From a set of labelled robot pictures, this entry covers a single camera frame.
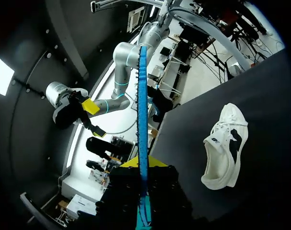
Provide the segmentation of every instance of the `white cable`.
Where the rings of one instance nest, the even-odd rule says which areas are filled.
[[[177,89],[174,89],[172,86],[168,85],[167,83],[165,83],[165,82],[163,82],[163,81],[162,81],[161,83],[164,84],[164,85],[166,85],[166,86],[168,86],[168,87],[170,87],[170,88],[173,89],[174,91],[181,93],[180,91],[178,91]]]
[[[188,64],[186,64],[185,62],[182,62],[181,60],[179,60],[178,58],[176,57],[172,57],[172,59],[178,61],[180,64],[183,64],[184,66],[187,66]]]
[[[126,131],[130,130],[136,124],[136,122],[137,122],[137,120],[135,120],[134,123],[124,131],[121,131],[121,132],[118,132],[118,133],[106,133],[106,134],[117,135],[117,134],[125,133]]]
[[[141,29],[141,31],[140,31],[140,33],[139,33],[139,38],[138,38],[138,40],[137,40],[137,45],[139,44],[140,38],[141,38],[141,36],[142,36],[142,33],[144,32],[145,27],[146,27],[147,25],[149,25],[149,24],[151,24],[151,22],[146,22],[146,23],[144,24],[144,26],[142,27],[142,29]]]
[[[129,97],[129,98],[131,98],[132,99],[132,101],[134,102],[135,100],[127,93],[127,92],[125,92],[125,94]]]
[[[129,98],[131,98],[132,99],[132,103],[134,103],[134,99],[127,93],[127,92],[125,92],[125,94],[129,97]],[[110,134],[110,135],[117,135],[117,134],[121,134],[121,133],[125,133],[126,131],[128,131],[128,130],[130,130],[135,124],[136,124],[136,122],[137,122],[137,119],[134,121],[134,123],[131,125],[131,126],[129,126],[126,130],[124,130],[124,131],[121,131],[121,132],[117,132],[117,133],[106,133],[106,134]]]
[[[159,89],[160,91],[167,91],[167,92],[173,92],[173,93],[176,93],[177,95],[181,95],[179,92],[175,92],[175,91],[173,91],[173,90],[161,90],[161,89]]]

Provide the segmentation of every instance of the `black surface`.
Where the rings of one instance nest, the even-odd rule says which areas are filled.
[[[291,195],[287,193],[291,186],[289,65],[286,51],[280,51],[166,114],[152,156],[176,167],[179,182],[192,202],[193,216],[217,219],[260,193],[262,197],[274,193],[276,199],[283,196],[283,203],[290,205]],[[241,154],[235,187],[213,191],[201,182],[207,162],[203,140],[227,103],[236,104],[243,112],[249,137]]]

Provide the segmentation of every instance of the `white floor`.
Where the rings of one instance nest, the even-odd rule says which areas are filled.
[[[272,36],[263,36],[259,33],[259,38],[263,42],[263,46],[261,50],[259,47],[255,46],[256,50],[264,54],[265,56],[271,56],[272,54],[277,53],[278,51],[284,48],[283,43],[281,42],[281,38],[278,33],[274,30],[271,24],[266,20],[266,18],[261,14],[261,12],[253,5],[248,4],[247,7],[254,13],[257,19],[263,24],[263,26],[270,30],[273,35]],[[254,62],[254,56],[251,51],[245,45],[244,42],[240,41],[241,52],[245,55],[250,55],[251,63]],[[216,47],[218,57],[222,62],[225,62],[232,54],[230,54],[219,42],[215,41],[214,46]],[[208,48],[212,53],[214,53],[213,46]],[[201,57],[204,58],[206,63],[212,67],[213,72],[217,75],[215,76],[209,68],[201,63],[199,59],[191,59],[187,64],[191,66],[191,69],[187,74],[181,75],[181,79],[178,84],[178,90],[182,92],[180,98],[177,99],[176,103],[184,104],[191,99],[217,87],[220,85],[219,81],[219,73],[218,68],[214,66],[214,63],[209,60],[204,54],[201,54]],[[230,58],[227,62],[228,66],[235,64],[235,58]],[[221,71],[222,83],[224,82],[224,73]]]

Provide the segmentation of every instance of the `blue strap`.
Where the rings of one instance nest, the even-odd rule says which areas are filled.
[[[146,216],[147,192],[147,82],[146,82],[146,46],[140,49],[138,81],[138,159],[141,176],[140,216],[144,226],[148,226]]]

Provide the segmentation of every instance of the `wire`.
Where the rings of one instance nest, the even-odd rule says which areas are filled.
[[[127,92],[125,92],[125,94],[129,97],[129,98],[131,98],[132,99],[132,103],[134,103],[134,99],[127,93]],[[121,131],[121,132],[117,132],[117,133],[108,133],[108,132],[106,132],[106,134],[110,134],[110,135],[117,135],[117,134],[121,134],[121,133],[125,133],[126,131],[128,131],[128,130],[130,130],[135,124],[136,124],[136,122],[137,122],[137,119],[134,121],[134,123],[131,125],[131,126],[129,126],[126,130],[124,130],[124,131]]]
[[[245,45],[249,48],[249,50],[251,51],[251,54],[253,55],[253,57],[255,58],[254,52],[251,50],[250,46],[241,38],[241,40],[245,43]]]
[[[129,97],[129,98],[131,98],[132,99],[132,101],[134,102],[135,100],[127,93],[127,92],[125,92],[125,94]]]
[[[219,80],[219,77],[212,71],[212,69],[211,68],[209,68],[205,63],[203,63],[213,74],[214,74],[214,76],[216,76],[216,78]]]
[[[270,50],[270,52],[269,51],[267,51],[267,50],[265,50],[265,49],[263,49],[263,48],[261,48],[259,45],[257,45],[257,44],[255,44],[255,43],[251,43],[252,45],[255,45],[255,46],[258,46],[258,48],[260,48],[261,50],[263,50],[263,51],[265,51],[265,52],[267,52],[268,54],[270,54],[270,55],[272,55],[272,52],[271,52],[271,50]]]
[[[220,63],[218,63],[218,53],[217,53],[217,50],[216,50],[216,47],[214,46],[214,44],[213,44],[213,48],[214,48],[214,51],[216,52],[216,59],[217,59],[216,61],[217,61],[218,70],[219,70],[219,81],[220,81],[220,85],[221,85],[222,82],[221,82],[221,73],[220,73]]]
[[[262,44],[264,44],[264,46],[270,51],[271,55],[273,55],[272,51],[269,49],[269,47],[260,39],[260,41],[262,42]]]
[[[143,33],[145,27],[146,27],[147,25],[149,25],[149,24],[151,24],[151,22],[146,22],[146,23],[144,24],[144,26],[142,27],[141,31],[139,32],[139,37],[138,37],[138,40],[137,40],[137,45],[139,44],[140,38],[141,38],[141,36],[142,36],[142,33]]]
[[[136,124],[136,122],[137,122],[137,119],[134,121],[134,123],[133,123],[131,126],[129,126],[129,127],[128,127],[126,130],[124,130],[124,131],[117,132],[117,133],[106,133],[106,134],[116,135],[116,134],[125,133],[126,131],[130,130],[130,129],[131,129],[131,128]]]
[[[206,65],[208,68],[211,68],[213,71],[216,72],[216,74],[219,74],[213,67],[211,67],[210,65],[207,64],[207,62],[205,61],[205,59],[202,56],[198,56],[198,58],[202,58],[202,63],[204,65]]]
[[[165,82],[163,82],[163,81],[162,81],[161,83],[164,84],[164,85],[166,85],[166,86],[168,86],[168,87],[170,87],[170,88],[173,89],[174,91],[180,93],[180,91],[178,91],[177,89],[174,89],[172,86],[168,85],[167,83],[165,83]]]
[[[167,92],[173,92],[173,93],[176,93],[177,95],[181,95],[180,93],[176,92],[176,91],[173,91],[173,90],[162,90],[162,89],[159,89],[160,91],[167,91]]]

